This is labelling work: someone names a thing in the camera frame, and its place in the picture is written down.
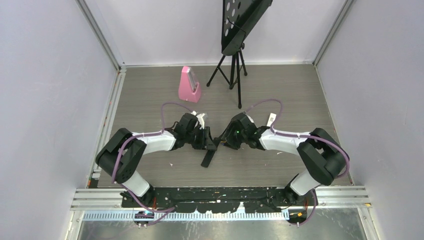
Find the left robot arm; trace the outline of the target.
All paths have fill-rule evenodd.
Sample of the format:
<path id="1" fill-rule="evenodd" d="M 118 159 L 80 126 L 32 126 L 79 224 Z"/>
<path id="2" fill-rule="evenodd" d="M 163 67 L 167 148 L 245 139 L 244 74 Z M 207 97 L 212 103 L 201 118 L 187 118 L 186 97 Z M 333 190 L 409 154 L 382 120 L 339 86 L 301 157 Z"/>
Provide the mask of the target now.
<path id="1" fill-rule="evenodd" d="M 136 133 L 120 128 L 96 155 L 96 164 L 115 182 L 134 194 L 141 207 L 153 202 L 148 183 L 137 171 L 144 155 L 154 152 L 174 151 L 184 145 L 195 150 L 215 151 L 210 127 L 206 126 L 206 113 L 185 113 L 171 128 L 159 132 Z"/>

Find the white remote control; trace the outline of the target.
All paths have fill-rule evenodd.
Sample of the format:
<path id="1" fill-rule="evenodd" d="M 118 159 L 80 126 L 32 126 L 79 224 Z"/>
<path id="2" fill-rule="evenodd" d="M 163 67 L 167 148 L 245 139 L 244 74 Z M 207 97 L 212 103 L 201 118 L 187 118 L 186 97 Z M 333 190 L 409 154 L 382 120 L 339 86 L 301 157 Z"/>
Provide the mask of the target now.
<path id="1" fill-rule="evenodd" d="M 276 117 L 277 117 L 277 115 L 275 114 L 275 113 L 270 113 L 269 114 L 269 117 L 268 117 L 268 120 L 267 120 L 267 123 L 266 123 L 266 126 L 267 127 L 271 127 L 271 125 L 274 123 L 274 121 L 276 120 Z"/>

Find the black remote control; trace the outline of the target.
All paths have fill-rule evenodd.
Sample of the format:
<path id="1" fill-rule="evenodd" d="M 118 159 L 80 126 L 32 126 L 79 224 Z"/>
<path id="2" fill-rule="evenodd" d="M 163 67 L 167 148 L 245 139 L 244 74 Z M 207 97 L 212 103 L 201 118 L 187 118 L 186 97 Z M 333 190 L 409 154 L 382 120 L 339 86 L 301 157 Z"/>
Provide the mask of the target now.
<path id="1" fill-rule="evenodd" d="M 203 158 L 203 160 L 202 160 L 202 162 L 201 162 L 200 165 L 202 167 L 204 167 L 204 168 L 208 168 L 209 165 L 210 165 L 210 163 L 211 163 L 211 161 L 212 161 L 212 159 L 213 159 L 213 157 L 214 157 L 214 155 L 215 155 L 215 153 L 216 153 L 216 151 L 217 151 L 217 147 L 216 146 L 209 147 L 206 150 L 206 154 L 205 154 L 205 156 L 204 156 L 204 158 Z"/>

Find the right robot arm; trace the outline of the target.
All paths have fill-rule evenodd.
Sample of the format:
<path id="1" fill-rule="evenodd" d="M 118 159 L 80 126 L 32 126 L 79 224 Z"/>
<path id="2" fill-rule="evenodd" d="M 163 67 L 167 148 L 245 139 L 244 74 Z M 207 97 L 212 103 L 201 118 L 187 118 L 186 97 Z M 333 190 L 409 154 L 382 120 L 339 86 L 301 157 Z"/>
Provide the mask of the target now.
<path id="1" fill-rule="evenodd" d="M 296 155 L 306 170 L 297 174 L 285 187 L 285 198 L 299 205 L 316 187 L 329 186 L 350 167 L 348 154 L 322 128 L 311 132 L 289 132 L 271 126 L 256 126 L 245 112 L 234 116 L 217 142 L 233 150 L 242 144 L 262 151 L 280 151 Z"/>

